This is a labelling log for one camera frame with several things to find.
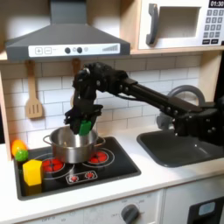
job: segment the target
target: microwave door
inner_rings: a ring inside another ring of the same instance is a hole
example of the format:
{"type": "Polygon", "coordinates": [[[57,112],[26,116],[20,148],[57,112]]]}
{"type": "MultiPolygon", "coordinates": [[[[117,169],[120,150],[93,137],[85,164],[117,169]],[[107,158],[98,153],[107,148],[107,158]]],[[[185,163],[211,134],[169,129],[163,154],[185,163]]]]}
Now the microwave door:
{"type": "Polygon", "coordinates": [[[205,0],[143,0],[139,49],[201,46],[207,8],[205,0]]]}

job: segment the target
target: black stovetop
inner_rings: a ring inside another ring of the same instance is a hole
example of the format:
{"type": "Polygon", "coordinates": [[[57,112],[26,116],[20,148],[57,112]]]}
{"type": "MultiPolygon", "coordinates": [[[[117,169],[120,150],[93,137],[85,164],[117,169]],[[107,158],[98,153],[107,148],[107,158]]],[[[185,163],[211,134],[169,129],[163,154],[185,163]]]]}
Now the black stovetop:
{"type": "Polygon", "coordinates": [[[29,160],[43,161],[44,178],[41,185],[28,186],[24,182],[22,166],[15,161],[17,197],[20,200],[35,199],[140,175],[122,146],[113,137],[105,139],[106,143],[97,151],[97,156],[83,164],[62,164],[53,157],[51,147],[30,150],[29,160]]]}

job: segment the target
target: yellow toy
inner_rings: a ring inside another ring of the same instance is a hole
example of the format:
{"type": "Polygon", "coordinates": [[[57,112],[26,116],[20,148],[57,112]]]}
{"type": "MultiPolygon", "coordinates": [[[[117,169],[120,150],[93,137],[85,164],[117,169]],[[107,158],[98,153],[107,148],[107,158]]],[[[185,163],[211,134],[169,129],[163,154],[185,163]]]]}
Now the yellow toy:
{"type": "Polygon", "coordinates": [[[42,184],[43,171],[42,161],[32,159],[23,164],[24,182],[28,186],[36,186],[42,184]]]}
{"type": "Polygon", "coordinates": [[[11,148],[11,154],[13,155],[13,157],[16,156],[16,154],[19,150],[27,151],[27,146],[21,140],[14,140],[11,143],[10,148],[11,148]]]}

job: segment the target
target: microwave keypad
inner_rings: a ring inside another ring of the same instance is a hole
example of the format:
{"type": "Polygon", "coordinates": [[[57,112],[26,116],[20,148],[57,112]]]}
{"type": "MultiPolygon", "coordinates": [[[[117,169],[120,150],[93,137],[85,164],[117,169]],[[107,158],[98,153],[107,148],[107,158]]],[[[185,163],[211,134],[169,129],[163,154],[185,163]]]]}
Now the microwave keypad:
{"type": "Polygon", "coordinates": [[[217,45],[221,36],[221,28],[224,16],[224,10],[211,10],[206,13],[206,25],[203,35],[203,45],[217,45]]]}

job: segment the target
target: yellow block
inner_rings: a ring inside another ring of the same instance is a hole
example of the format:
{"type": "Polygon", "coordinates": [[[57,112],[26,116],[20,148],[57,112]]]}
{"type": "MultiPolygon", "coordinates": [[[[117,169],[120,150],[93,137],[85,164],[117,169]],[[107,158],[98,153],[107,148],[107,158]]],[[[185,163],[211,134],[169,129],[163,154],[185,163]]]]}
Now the yellow block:
{"type": "Polygon", "coordinates": [[[24,182],[28,186],[36,186],[42,183],[42,161],[32,159],[23,164],[24,182]]]}

